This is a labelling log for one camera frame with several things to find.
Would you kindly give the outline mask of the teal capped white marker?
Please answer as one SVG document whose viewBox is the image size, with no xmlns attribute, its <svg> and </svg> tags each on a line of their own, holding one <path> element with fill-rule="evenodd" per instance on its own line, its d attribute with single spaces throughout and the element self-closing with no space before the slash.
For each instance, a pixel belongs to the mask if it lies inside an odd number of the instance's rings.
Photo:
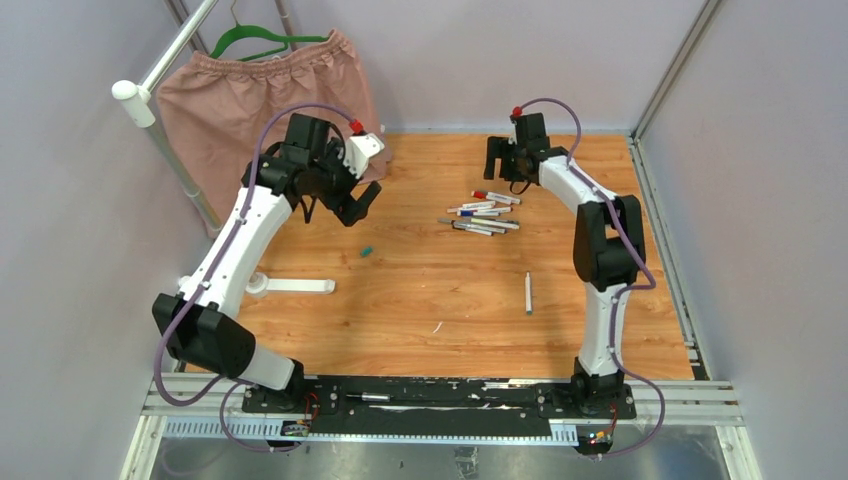
<svg viewBox="0 0 848 480">
<path fill-rule="evenodd" d="M 525 302 L 525 312 L 527 315 L 533 314 L 533 287 L 532 287 L 532 276 L 529 271 L 525 273 L 524 277 L 524 302 Z"/>
</svg>

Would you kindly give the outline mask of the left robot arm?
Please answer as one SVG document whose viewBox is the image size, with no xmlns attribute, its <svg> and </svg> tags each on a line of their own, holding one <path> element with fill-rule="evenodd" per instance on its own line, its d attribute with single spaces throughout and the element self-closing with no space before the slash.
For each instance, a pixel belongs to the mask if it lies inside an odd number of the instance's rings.
<svg viewBox="0 0 848 480">
<path fill-rule="evenodd" d="M 298 206 L 319 202 L 346 227 L 367 216 L 380 184 L 370 182 L 359 197 L 352 192 L 385 145 L 357 121 L 344 137 L 330 121 L 284 114 L 284 139 L 255 146 L 223 232 L 176 293 L 158 295 L 152 314 L 161 333 L 156 365 L 170 356 L 264 387 L 271 404 L 293 413 L 306 400 L 302 364 L 261 346 L 236 317 L 259 260 Z"/>
</svg>

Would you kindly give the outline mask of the green capped white marker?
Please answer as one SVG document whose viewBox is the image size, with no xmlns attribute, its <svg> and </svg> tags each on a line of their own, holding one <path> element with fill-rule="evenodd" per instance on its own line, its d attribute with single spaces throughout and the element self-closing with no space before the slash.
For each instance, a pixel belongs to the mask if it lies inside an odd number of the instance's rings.
<svg viewBox="0 0 848 480">
<path fill-rule="evenodd" d="M 487 227 L 502 228 L 502 229 L 508 229 L 508 230 L 518 230 L 518 229 L 520 229 L 520 225 L 517 224 L 517 223 L 502 222 L 502 221 L 489 220 L 489 219 L 484 219 L 484 218 L 472 217 L 472 218 L 469 219 L 469 222 L 471 222 L 472 224 L 476 224 L 476 225 L 483 225 L 483 226 L 487 226 Z"/>
</svg>

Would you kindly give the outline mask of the red capped white marker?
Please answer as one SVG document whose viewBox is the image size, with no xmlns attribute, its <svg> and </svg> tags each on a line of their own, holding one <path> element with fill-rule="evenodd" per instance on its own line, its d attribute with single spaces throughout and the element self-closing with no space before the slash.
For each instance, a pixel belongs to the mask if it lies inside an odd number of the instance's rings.
<svg viewBox="0 0 848 480">
<path fill-rule="evenodd" d="M 471 195 L 480 200 L 494 201 L 508 205 L 520 204 L 522 202 L 520 198 L 491 191 L 474 190 L 471 192 Z"/>
</svg>

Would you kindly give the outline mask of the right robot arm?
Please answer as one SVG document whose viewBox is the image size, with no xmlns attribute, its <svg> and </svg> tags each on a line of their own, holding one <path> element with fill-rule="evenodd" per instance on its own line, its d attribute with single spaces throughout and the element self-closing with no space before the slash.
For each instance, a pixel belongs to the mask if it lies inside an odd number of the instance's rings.
<svg viewBox="0 0 848 480">
<path fill-rule="evenodd" d="M 510 120 L 511 137 L 487 140 L 484 177 L 538 185 L 575 216 L 572 258 L 586 289 L 586 324 L 569 393 L 577 413 L 596 417 L 624 391 L 619 337 L 627 301 L 646 268 L 641 202 L 602 186 L 570 150 L 552 146 L 542 114 L 516 107 Z"/>
</svg>

